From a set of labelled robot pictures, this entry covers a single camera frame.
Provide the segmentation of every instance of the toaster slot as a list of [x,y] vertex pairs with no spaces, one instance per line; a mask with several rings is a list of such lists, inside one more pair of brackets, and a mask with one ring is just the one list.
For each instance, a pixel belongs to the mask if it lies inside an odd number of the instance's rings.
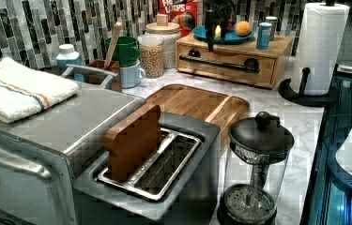
[[163,141],[157,153],[148,158],[130,180],[124,183],[111,180],[105,176],[107,168],[104,168],[98,181],[158,201],[201,144],[201,140],[191,135],[165,128],[161,131]]

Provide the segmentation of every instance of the paper towel roll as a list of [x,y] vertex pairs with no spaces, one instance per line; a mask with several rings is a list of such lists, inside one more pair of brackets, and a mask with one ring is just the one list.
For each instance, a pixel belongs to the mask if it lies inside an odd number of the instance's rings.
[[311,72],[304,94],[321,96],[329,91],[348,11],[348,6],[340,4],[334,7],[326,7],[325,3],[305,5],[290,83],[296,93],[301,83],[302,69],[306,67]]

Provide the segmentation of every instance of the folded towel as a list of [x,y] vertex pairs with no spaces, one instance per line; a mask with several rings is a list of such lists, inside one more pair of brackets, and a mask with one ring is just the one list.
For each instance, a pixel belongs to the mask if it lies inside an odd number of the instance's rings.
[[0,120],[11,123],[39,113],[78,89],[76,82],[4,58],[0,61]]

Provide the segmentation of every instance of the tile backsplash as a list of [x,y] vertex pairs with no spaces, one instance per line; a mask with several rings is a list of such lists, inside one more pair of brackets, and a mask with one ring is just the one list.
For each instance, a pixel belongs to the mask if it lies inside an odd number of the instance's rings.
[[[235,3],[237,18],[249,21],[253,29],[273,15],[279,18],[278,35],[298,36],[301,0]],[[88,63],[103,58],[104,40],[117,21],[123,23],[121,36],[137,37],[155,21],[157,9],[157,0],[0,0],[0,58],[9,56],[31,68],[49,67],[56,64],[59,45],[71,43]]]

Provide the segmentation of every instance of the white countertop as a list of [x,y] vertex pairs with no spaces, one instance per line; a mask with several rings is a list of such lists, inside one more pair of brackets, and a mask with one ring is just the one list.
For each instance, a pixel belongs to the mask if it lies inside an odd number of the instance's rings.
[[[291,77],[293,59],[289,63],[283,77],[278,78],[278,84]],[[180,83],[198,87],[230,96],[244,98],[250,102],[249,116],[255,116],[261,111],[277,115],[281,124],[290,130],[295,138],[295,145],[291,149],[283,184],[277,201],[278,225],[299,224],[311,168],[314,160],[316,142],[321,125],[323,108],[311,108],[289,102],[278,94],[278,85],[272,90],[255,88],[242,83],[214,80],[191,74],[179,73],[175,69],[165,70],[162,77],[157,79],[143,79],[141,83],[131,89],[124,89],[124,93],[147,98],[165,85]],[[222,154],[219,197],[223,190],[224,162],[226,154]],[[210,225],[219,224],[216,213]]]

